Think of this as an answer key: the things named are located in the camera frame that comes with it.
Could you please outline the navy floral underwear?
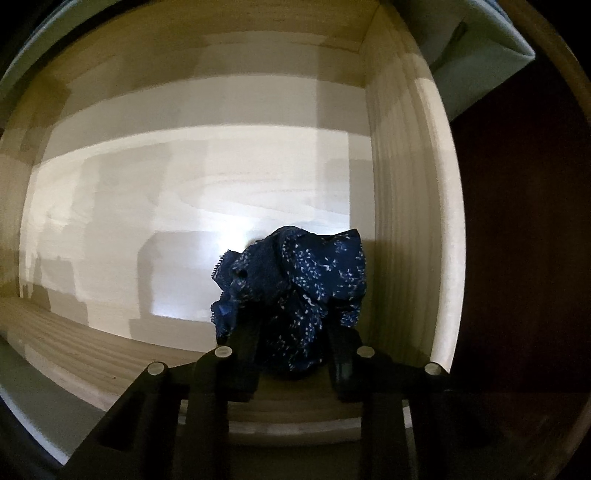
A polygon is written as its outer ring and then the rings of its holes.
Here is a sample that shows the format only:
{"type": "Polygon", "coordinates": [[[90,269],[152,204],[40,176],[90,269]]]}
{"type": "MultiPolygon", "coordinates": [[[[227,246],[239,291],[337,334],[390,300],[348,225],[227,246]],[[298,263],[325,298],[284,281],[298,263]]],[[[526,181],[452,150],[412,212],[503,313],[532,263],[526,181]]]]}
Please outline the navy floral underwear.
{"type": "Polygon", "coordinates": [[[356,327],[367,261],[356,229],[284,226],[226,251],[211,278],[221,290],[211,305],[217,344],[252,348],[267,375],[303,376],[324,363],[335,336],[356,327]]]}

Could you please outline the grey wooden drawer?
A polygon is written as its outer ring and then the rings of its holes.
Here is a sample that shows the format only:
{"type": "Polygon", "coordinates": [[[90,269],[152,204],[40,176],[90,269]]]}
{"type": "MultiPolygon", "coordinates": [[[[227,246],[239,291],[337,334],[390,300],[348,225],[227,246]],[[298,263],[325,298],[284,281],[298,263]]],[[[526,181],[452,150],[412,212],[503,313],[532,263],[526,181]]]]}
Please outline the grey wooden drawer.
{"type": "Polygon", "coordinates": [[[397,1],[153,1],[1,81],[1,394],[66,462],[146,363],[214,345],[211,270],[277,227],[359,230],[360,321],[449,371],[466,268],[440,92],[397,1]]]}

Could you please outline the grey nightstand cabinet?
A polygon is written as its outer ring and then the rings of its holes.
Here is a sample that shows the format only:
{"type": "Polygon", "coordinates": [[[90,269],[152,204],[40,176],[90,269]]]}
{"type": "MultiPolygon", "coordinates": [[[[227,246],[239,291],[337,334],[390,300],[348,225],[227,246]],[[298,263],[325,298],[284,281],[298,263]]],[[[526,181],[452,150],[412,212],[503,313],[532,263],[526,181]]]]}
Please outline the grey nightstand cabinet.
{"type": "Polygon", "coordinates": [[[451,120],[536,57],[496,1],[410,1],[401,16],[451,120]]]}

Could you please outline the wooden chair frame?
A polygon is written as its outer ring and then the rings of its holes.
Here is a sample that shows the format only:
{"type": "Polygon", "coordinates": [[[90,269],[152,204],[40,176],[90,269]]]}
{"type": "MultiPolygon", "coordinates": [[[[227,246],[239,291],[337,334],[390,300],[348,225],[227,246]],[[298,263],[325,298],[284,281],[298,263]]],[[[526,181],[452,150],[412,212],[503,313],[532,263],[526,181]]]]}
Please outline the wooden chair frame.
{"type": "Polygon", "coordinates": [[[538,58],[525,69],[541,131],[562,149],[590,156],[590,3],[503,1],[538,58]]]}

